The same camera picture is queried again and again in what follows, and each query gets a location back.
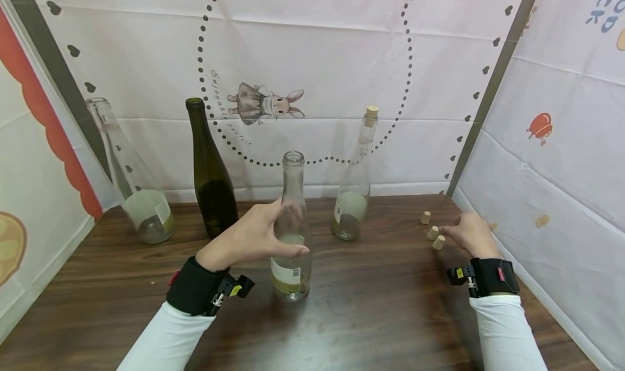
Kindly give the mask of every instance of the glass bottle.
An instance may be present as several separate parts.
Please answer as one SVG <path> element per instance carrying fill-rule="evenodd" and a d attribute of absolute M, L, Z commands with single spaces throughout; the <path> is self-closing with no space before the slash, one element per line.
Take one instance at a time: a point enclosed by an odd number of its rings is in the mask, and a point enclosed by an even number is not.
<path fill-rule="evenodd" d="M 341 181 L 334 206 L 332 231 L 342 240 L 355 239 L 365 219 L 371 193 L 369 144 L 373 141 L 377 124 L 378 108 L 367 107 L 362 118 L 358 146 L 348 161 L 348 170 Z"/>
<path fill-rule="evenodd" d="M 104 142 L 118 202 L 143 242 L 163 242 L 176 225 L 156 178 L 122 132 L 109 102 L 98 97 L 87 99 L 86 104 Z"/>
<path fill-rule="evenodd" d="M 286 302 L 296 302 L 307 296 L 313 263 L 313 236 L 308 227 L 308 212 L 304 201 L 304 155 L 289 151 L 282 158 L 284 190 L 282 207 L 274 224 L 277 239 L 285 244 L 301 244 L 311 253 L 287 259 L 271 258 L 271 279 L 276 296 Z"/>
<path fill-rule="evenodd" d="M 239 220 L 239 213 L 233 183 L 208 128 L 204 101 L 192 97 L 186 100 L 186 108 L 192 124 L 197 205 L 212 240 Z"/>

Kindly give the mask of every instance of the dark green wine bottle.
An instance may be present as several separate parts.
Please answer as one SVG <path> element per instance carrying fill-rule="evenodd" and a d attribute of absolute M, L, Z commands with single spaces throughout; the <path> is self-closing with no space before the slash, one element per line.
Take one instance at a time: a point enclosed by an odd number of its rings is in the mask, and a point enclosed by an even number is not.
<path fill-rule="evenodd" d="M 239 220 L 233 183 L 211 136 L 204 101 L 186 100 L 193 132 L 193 179 L 204 226 L 212 240 Z"/>

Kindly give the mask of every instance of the wooden table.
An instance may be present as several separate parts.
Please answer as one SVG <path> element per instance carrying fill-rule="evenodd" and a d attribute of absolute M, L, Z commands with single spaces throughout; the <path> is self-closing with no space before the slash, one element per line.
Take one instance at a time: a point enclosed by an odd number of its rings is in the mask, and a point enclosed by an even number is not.
<path fill-rule="evenodd" d="M 187 370 L 481 370 L 468 291 L 445 278 L 468 256 L 450 242 L 433 250 L 419 223 L 425 210 L 431 224 L 448 223 L 460 213 L 451 199 L 372 198 L 353 242 L 332 235 L 333 205 L 308 201 L 308 298 L 276 300 L 268 261 L 233 268 L 256 286 L 246 299 L 226 301 Z M 173 205 L 173 212 L 177 232 L 160 245 L 141 244 L 123 212 L 107 212 L 0 346 L 0 370 L 114 370 L 163 303 L 172 272 L 206 242 L 197 205 Z M 522 288 L 550 370 L 596 370 Z"/>

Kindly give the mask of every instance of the wrist strap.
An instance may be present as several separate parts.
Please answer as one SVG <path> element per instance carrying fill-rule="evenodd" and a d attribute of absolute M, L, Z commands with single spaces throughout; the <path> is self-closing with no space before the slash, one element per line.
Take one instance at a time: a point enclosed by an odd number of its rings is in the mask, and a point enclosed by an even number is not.
<path fill-rule="evenodd" d="M 501 259 L 472 259 L 477 291 L 480 297 L 493 292 L 519 293 L 519 284 L 510 261 Z"/>
<path fill-rule="evenodd" d="M 229 271 L 230 268 L 218 272 L 207 271 L 197 263 L 195 256 L 189 257 L 170 281 L 167 302 L 183 313 L 206 315 L 219 285 Z"/>

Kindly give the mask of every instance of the cork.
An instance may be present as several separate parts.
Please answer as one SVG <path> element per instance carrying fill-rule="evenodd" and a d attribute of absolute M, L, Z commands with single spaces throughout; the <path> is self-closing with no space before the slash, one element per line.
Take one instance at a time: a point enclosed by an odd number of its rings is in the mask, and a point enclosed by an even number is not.
<path fill-rule="evenodd" d="M 429 224 L 430 215 L 431 214 L 429 211 L 425 211 L 423 215 L 421 216 L 421 223 L 423 223 L 424 225 Z"/>
<path fill-rule="evenodd" d="M 365 127 L 373 127 L 375 122 L 378 120 L 378 107 L 374 105 L 369 105 L 367 107 L 367 112 L 365 112 Z"/>
<path fill-rule="evenodd" d="M 439 235 L 436 237 L 436 241 L 433 242 L 432 247 L 435 248 L 437 251 L 440 251 L 443 248 L 444 244 L 445 244 L 445 236 Z"/>
<path fill-rule="evenodd" d="M 428 239 L 433 241 L 438 236 L 438 226 L 432 226 L 428 231 Z"/>

